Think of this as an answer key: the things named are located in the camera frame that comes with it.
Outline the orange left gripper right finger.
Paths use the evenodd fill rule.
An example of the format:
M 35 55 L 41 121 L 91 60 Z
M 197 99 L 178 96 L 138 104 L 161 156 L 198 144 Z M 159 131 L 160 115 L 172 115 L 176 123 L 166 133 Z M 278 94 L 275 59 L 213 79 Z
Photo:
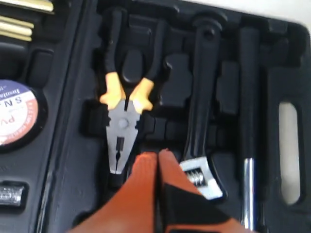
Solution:
M 158 154 L 161 211 L 165 233 L 249 233 L 235 218 L 224 213 L 188 180 L 174 154 Z

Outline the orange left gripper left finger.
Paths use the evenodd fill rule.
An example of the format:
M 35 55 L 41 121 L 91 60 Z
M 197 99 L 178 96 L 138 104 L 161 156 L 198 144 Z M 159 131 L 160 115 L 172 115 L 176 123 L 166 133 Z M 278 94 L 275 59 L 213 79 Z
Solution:
M 157 154 L 136 157 L 132 173 L 100 210 L 70 233 L 153 233 L 155 231 Z

